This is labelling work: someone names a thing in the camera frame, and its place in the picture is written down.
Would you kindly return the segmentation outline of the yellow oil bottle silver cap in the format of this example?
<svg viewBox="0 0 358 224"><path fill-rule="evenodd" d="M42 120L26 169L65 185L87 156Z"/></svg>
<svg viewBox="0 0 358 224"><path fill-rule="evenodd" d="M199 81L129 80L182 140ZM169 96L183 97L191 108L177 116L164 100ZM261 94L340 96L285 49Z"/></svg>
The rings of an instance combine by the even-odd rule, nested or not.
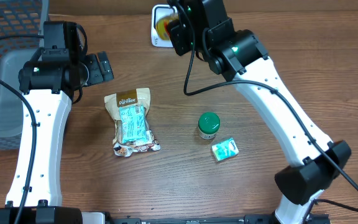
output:
<svg viewBox="0 0 358 224"><path fill-rule="evenodd" d="M173 13L167 16L163 16L157 21L155 30L157 31L158 36L162 40L170 40L170 34L168 33L167 26L169 25L169 23L177 19L178 19L178 14Z"/></svg>

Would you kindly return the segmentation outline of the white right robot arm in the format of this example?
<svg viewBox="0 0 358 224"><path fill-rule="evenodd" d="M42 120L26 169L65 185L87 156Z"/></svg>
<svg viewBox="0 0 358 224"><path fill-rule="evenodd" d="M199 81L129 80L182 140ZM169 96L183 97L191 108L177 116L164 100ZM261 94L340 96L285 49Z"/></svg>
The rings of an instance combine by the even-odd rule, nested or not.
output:
<svg viewBox="0 0 358 224"><path fill-rule="evenodd" d="M288 166L275 175L282 193L272 215L246 215L245 222L328 223L312 208L351 156L347 142L334 142L303 111L280 79L273 60L250 30L235 30L222 1L170 1L178 17L168 24L178 55L201 54L258 111L278 139Z"/></svg>

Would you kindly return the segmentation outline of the brown Pantree snack pouch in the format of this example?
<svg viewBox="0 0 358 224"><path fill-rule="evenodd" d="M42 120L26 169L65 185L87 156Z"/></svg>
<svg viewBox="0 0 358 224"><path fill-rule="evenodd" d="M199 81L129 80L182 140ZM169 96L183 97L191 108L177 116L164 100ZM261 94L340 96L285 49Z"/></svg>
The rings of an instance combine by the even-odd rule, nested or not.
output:
<svg viewBox="0 0 358 224"><path fill-rule="evenodd" d="M121 157L130 157L133 153L138 152L154 152L161 149L160 143L154 136L150 129L149 123L146 120L149 112L151 101L151 94L149 88L137 88L128 91L122 91L104 97L104 104L110 117L114 120L115 137L112 140L112 148L114 154ZM128 106L142 105L145 109L145 126L146 126L146 140L122 142L122 121L119 114L119 108Z"/></svg>

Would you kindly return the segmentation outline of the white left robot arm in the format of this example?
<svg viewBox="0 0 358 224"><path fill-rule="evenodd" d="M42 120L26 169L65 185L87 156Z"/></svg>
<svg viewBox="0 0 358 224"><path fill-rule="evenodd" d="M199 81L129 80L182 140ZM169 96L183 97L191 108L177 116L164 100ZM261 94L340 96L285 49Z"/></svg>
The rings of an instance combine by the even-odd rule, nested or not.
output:
<svg viewBox="0 0 358 224"><path fill-rule="evenodd" d="M63 135L85 87L113 79L104 52L88 54L82 26L46 21L39 47L19 70L13 89L23 104L17 167L0 223L111 223L108 212L64 207L60 187Z"/></svg>

